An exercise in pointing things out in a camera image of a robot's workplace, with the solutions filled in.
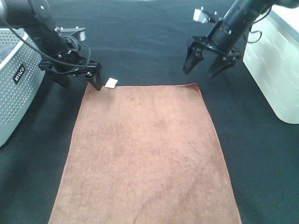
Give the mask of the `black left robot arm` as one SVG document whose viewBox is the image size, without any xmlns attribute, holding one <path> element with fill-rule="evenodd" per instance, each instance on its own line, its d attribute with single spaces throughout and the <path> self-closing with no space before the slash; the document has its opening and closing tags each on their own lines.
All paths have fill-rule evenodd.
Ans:
<svg viewBox="0 0 299 224">
<path fill-rule="evenodd" d="M 48 79 L 64 88 L 69 77 L 83 77 L 97 91 L 102 88 L 101 64 L 91 60 L 85 45 L 85 28 L 56 26 L 46 0 L 2 0 L 0 26 L 41 55 L 38 67 Z"/>
</svg>

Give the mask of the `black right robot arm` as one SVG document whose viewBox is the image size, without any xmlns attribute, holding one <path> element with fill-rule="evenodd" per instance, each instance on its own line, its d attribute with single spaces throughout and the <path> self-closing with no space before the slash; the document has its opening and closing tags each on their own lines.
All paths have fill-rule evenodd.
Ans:
<svg viewBox="0 0 299 224">
<path fill-rule="evenodd" d="M 214 23 L 215 26 L 206 36 L 193 36 L 193 42 L 187 50 L 183 72 L 189 74 L 205 59 L 203 51 L 211 51 L 217 57 L 208 70 L 211 78 L 222 71 L 235 66 L 243 57 L 244 51 L 235 47 L 246 31 L 254 24 L 259 15 L 270 11 L 272 4 L 260 0 L 237 0 L 224 17 L 216 12 L 210 13 L 204 8 L 196 8 L 193 20 L 199 23 Z"/>
</svg>

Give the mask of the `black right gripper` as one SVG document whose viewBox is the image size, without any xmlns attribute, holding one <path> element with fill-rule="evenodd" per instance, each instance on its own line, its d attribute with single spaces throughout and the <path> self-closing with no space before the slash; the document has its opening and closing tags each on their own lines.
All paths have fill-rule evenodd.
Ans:
<svg viewBox="0 0 299 224">
<path fill-rule="evenodd" d="M 242 54 L 242 51 L 235 47 L 243 35 L 243 25 L 240 20 L 210 20 L 209 23 L 215 24 L 212 30 L 206 36 L 194 36 L 187 50 L 183 66 L 186 75 L 205 59 L 204 50 L 218 54 L 208 70 L 210 78 L 233 67 L 236 57 Z"/>
</svg>

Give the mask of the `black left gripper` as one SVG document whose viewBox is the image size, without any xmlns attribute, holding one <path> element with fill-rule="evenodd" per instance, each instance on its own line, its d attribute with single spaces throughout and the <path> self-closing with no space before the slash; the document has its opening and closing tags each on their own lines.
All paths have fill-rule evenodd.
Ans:
<svg viewBox="0 0 299 224">
<path fill-rule="evenodd" d="M 78 38 L 69 35 L 64 37 L 66 49 L 56 56 L 44 57 L 38 67 L 45 71 L 45 76 L 68 89 L 71 81 L 69 75 L 85 76 L 97 91 L 102 88 L 100 77 L 101 64 L 91 59 L 90 48 Z"/>
</svg>

